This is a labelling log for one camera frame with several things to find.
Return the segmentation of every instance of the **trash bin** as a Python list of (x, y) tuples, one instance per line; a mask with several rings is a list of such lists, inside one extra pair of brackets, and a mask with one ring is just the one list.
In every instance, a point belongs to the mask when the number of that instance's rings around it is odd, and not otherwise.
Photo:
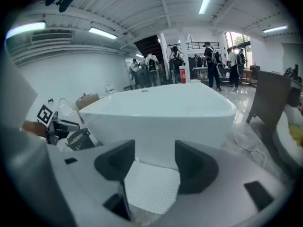
[(90, 132), (88, 128), (83, 128), (74, 132), (67, 139), (67, 146), (72, 150), (82, 150), (95, 147), (94, 143), (89, 138)]

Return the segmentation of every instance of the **cardboard box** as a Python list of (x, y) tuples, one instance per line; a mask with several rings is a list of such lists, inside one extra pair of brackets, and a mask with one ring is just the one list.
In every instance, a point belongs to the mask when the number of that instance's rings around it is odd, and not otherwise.
[(85, 97), (85, 98), (77, 101), (76, 105), (77, 105), (77, 107), (78, 107), (78, 109), (80, 111), (82, 108), (85, 108), (86, 106), (88, 106), (88, 105), (90, 105), (90, 104), (92, 104), (92, 103), (94, 103), (94, 102), (96, 102), (98, 100), (99, 100), (99, 96), (96, 93), (96, 94), (93, 94), (91, 96)]

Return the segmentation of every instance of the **black cap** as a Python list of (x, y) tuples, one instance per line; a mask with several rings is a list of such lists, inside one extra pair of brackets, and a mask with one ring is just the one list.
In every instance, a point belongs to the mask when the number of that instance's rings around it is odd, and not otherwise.
[(205, 47), (206, 45), (210, 45), (210, 42), (205, 42), (203, 47)]

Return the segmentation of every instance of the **white textured mat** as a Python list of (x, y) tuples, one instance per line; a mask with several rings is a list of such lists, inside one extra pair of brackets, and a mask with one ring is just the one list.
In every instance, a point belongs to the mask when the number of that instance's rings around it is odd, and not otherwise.
[(179, 172), (138, 161), (133, 162), (125, 178), (128, 202), (157, 214), (165, 214), (173, 205), (179, 185)]

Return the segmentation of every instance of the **railing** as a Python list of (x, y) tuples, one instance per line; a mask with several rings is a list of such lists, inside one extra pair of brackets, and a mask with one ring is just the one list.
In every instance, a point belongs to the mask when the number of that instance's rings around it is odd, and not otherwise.
[[(204, 49), (205, 48), (205, 47), (203, 47), (204, 44), (205, 44), (205, 42), (186, 43), (186, 49), (187, 50)], [(174, 46), (176, 46), (179, 50), (181, 50), (181, 44), (173, 44), (173, 45), (169, 45), (168, 47), (172, 48)], [(210, 42), (210, 46), (217, 50), (220, 49), (218, 42)]]

